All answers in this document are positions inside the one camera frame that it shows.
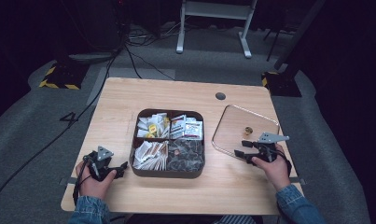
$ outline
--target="right hand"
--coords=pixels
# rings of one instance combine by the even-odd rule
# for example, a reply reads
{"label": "right hand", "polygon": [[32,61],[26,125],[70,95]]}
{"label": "right hand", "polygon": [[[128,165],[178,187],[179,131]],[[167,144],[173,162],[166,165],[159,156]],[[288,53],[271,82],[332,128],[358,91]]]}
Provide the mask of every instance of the right hand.
{"label": "right hand", "polygon": [[[284,149],[278,144],[275,144],[275,148],[284,152]],[[281,156],[277,156],[277,159],[273,162],[266,162],[258,157],[253,157],[252,162],[256,164],[258,168],[264,170],[267,178],[272,182],[277,191],[290,185],[286,161]]]}
{"label": "right hand", "polygon": [[109,186],[115,178],[116,170],[111,171],[102,182],[99,182],[91,177],[88,164],[83,167],[83,161],[81,161],[75,169],[77,175],[79,175],[81,169],[84,170],[80,180],[83,181],[80,185],[80,196],[91,196],[103,200]]}

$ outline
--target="metal stand leg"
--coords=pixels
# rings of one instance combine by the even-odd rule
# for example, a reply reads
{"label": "metal stand leg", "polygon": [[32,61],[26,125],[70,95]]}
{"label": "metal stand leg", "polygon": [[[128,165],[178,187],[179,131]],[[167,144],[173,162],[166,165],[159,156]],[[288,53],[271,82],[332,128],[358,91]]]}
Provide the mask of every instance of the metal stand leg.
{"label": "metal stand leg", "polygon": [[252,17],[254,16],[255,6],[257,4],[257,0],[253,0],[251,4],[251,10],[249,10],[248,18],[245,21],[244,31],[239,32],[238,36],[241,42],[241,46],[243,47],[245,58],[251,58],[251,50],[246,43],[246,34],[248,33],[249,25],[251,24]]}
{"label": "metal stand leg", "polygon": [[177,53],[182,53],[184,51],[186,3],[187,1],[184,0],[181,7],[181,27],[179,29],[178,43],[176,44]]}
{"label": "metal stand leg", "polygon": [[277,32],[277,34],[275,35],[275,38],[274,38],[274,41],[272,41],[272,48],[270,49],[270,52],[269,52],[269,55],[267,56],[267,62],[269,61],[270,59],[270,56],[272,56],[272,50],[274,49],[274,45],[275,45],[275,42],[277,42],[277,39],[278,39],[278,35],[280,34],[280,30]]}

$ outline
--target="denim jacket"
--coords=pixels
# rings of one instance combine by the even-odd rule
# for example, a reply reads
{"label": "denim jacket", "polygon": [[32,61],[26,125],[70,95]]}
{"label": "denim jacket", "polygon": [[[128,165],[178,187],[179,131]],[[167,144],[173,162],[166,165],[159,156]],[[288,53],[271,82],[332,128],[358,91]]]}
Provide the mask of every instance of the denim jacket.
{"label": "denim jacket", "polygon": [[68,221],[68,224],[110,223],[110,213],[106,203],[98,198],[80,196],[77,198],[75,212]]}
{"label": "denim jacket", "polygon": [[[294,185],[281,189],[275,197],[289,223],[325,223],[316,207],[304,198]],[[68,223],[110,223],[109,209],[101,199],[81,196],[77,199],[77,207]]]}
{"label": "denim jacket", "polygon": [[281,189],[275,197],[287,223],[326,223],[318,209],[294,185]]}

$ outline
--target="wrist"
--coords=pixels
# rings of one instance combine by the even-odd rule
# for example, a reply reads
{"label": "wrist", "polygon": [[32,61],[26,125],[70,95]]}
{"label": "wrist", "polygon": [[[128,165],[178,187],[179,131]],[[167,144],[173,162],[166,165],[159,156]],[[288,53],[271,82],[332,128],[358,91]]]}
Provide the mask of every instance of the wrist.
{"label": "wrist", "polygon": [[274,188],[278,191],[280,191],[281,189],[284,189],[286,188],[287,186],[290,185],[290,181],[289,181],[289,178],[287,180],[283,180],[282,182],[279,182],[279,183],[274,183]]}

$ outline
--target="finger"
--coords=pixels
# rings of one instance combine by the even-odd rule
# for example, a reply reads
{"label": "finger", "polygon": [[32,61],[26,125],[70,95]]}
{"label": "finger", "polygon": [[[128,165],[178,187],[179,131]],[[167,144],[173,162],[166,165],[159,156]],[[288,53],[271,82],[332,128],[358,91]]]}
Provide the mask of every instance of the finger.
{"label": "finger", "polygon": [[280,150],[280,151],[284,152],[284,148],[281,145],[275,144],[275,148],[277,150]]}
{"label": "finger", "polygon": [[115,179],[115,176],[116,176],[116,170],[113,170],[111,171],[107,176],[106,178],[103,180],[103,184],[106,185],[106,187],[108,188],[109,185],[111,185],[112,181]]}
{"label": "finger", "polygon": [[258,157],[253,157],[253,158],[252,158],[252,162],[253,162],[254,164],[256,164],[257,167],[260,168],[260,169],[263,169],[263,167],[266,167],[266,165],[267,165],[267,162],[266,162],[266,161],[264,161],[264,160],[262,160],[262,159],[260,159],[260,158],[258,158]]}
{"label": "finger", "polygon": [[80,170],[82,169],[82,166],[83,166],[83,161],[81,161],[81,162],[75,167],[75,172],[77,173],[77,175],[79,175]]}

